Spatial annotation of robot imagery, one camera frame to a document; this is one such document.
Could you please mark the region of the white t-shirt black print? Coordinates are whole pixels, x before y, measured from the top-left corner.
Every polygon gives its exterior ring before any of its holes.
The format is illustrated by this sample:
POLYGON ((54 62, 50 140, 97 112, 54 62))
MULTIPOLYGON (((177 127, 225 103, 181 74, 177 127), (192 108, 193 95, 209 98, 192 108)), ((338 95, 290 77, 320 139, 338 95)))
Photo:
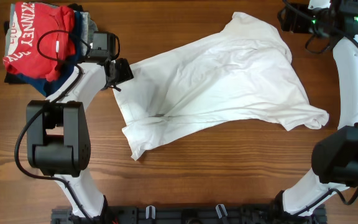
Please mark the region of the white t-shirt black print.
POLYGON ((221 32, 133 63, 114 91, 132 158, 228 121, 322 128, 329 115, 310 105, 291 62, 274 26, 235 12, 221 32))

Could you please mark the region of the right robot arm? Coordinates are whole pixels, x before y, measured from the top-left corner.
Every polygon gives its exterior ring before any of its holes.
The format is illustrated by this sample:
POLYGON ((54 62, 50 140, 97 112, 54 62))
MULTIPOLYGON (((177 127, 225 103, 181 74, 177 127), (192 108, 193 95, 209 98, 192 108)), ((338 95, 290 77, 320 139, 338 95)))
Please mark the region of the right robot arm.
POLYGON ((281 191, 264 215, 277 223, 319 223, 330 197, 354 189, 342 202, 352 205, 358 199, 358 1, 285 2, 278 20, 284 31, 328 39, 339 75, 341 114, 337 131, 315 145, 311 169, 281 191))

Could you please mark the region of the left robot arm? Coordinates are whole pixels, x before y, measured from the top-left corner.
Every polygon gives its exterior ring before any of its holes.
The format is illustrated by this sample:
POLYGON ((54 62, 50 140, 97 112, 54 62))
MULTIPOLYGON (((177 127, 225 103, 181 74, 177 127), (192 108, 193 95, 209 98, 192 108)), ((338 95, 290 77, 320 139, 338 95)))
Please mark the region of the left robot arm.
POLYGON ((91 141, 85 111, 101 90, 117 90, 133 79, 126 59, 120 58, 118 36, 95 32, 77 62, 54 60, 73 71, 64 84, 43 101, 26 108, 26 124, 14 150, 19 170, 33 179, 56 182, 70 208, 52 210, 52 223, 118 223, 88 169, 91 141))

